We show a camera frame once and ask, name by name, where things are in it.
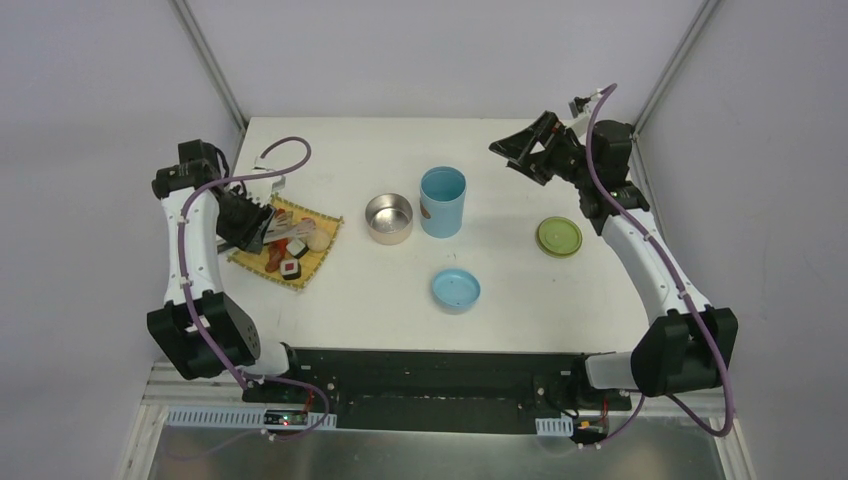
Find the sushi roll red centre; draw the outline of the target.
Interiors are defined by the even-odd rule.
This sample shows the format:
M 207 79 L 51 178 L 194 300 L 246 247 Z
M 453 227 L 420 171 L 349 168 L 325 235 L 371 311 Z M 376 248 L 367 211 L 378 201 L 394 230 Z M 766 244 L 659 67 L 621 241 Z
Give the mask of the sushi roll red centre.
M 302 276 L 302 267 L 298 259 L 285 259 L 279 264 L 278 272 L 284 281 L 293 281 Z

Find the metal tongs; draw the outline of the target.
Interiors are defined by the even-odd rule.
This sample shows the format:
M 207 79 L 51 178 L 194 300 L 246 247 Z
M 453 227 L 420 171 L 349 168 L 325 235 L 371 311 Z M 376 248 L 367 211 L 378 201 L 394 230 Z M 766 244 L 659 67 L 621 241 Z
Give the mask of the metal tongs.
M 263 248 L 274 241 L 299 238 L 306 239 L 316 228 L 316 223 L 310 218 L 295 221 L 292 212 L 287 213 L 288 222 L 274 226 L 273 217 L 259 223 L 244 226 L 224 225 L 219 233 L 221 241 L 217 246 L 219 254 L 238 249 L 247 253 L 258 254 Z

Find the sushi roll white black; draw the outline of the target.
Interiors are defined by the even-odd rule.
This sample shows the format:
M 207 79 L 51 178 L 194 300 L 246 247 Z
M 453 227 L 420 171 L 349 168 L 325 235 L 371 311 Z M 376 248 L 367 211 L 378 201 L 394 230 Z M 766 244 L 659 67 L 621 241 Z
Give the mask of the sushi roll white black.
M 286 251 L 295 259 L 302 258 L 309 252 L 308 245 L 299 238 L 289 239 L 286 245 Z

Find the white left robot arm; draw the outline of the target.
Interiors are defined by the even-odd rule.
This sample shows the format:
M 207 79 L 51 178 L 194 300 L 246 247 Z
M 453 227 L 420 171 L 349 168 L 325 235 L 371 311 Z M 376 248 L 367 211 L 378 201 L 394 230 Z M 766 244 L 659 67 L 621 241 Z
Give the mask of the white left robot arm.
M 200 139 L 179 144 L 177 165 L 157 171 L 151 186 L 167 221 L 169 274 L 148 331 L 183 378 L 213 378 L 232 364 L 269 376 L 269 394 L 293 404 L 305 378 L 292 369 L 285 344 L 261 334 L 223 288 L 218 243 L 258 253 L 275 215 L 241 188 L 218 184 L 228 171 L 223 152 Z

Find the beige round rice ball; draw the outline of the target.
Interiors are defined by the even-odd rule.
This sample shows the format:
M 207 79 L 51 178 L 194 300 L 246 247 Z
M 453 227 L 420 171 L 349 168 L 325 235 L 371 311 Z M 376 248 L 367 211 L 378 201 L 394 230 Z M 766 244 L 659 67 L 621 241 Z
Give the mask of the beige round rice ball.
M 320 228 L 316 228 L 306 239 L 307 247 L 313 252 L 324 252 L 330 247 L 332 235 Z

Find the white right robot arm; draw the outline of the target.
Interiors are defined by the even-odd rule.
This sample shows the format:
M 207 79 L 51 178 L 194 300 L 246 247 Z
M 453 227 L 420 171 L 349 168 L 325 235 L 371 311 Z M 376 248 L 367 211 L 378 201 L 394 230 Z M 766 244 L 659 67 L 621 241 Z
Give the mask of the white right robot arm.
M 582 214 L 623 264 L 650 322 L 632 351 L 584 360 L 584 373 L 567 384 L 569 400 L 583 410 L 603 402 L 609 389 L 660 397 L 723 386 L 738 333 L 732 310 L 713 306 L 682 272 L 648 201 L 629 180 L 632 133 L 627 123 L 601 120 L 581 141 L 545 111 L 489 146 L 539 185 L 559 177 L 575 186 Z

